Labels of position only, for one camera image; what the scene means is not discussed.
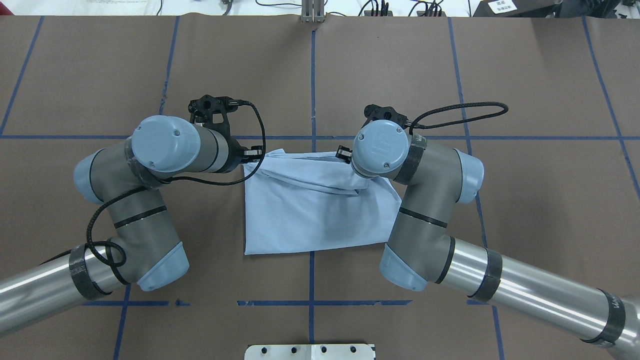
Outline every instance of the folded fabric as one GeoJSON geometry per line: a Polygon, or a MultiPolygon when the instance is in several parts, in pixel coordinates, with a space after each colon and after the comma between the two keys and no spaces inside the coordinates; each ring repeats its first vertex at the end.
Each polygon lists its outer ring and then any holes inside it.
{"type": "Polygon", "coordinates": [[[357,176],[334,152],[271,151],[244,189],[245,255],[385,242],[401,202],[388,179],[357,176]]]}

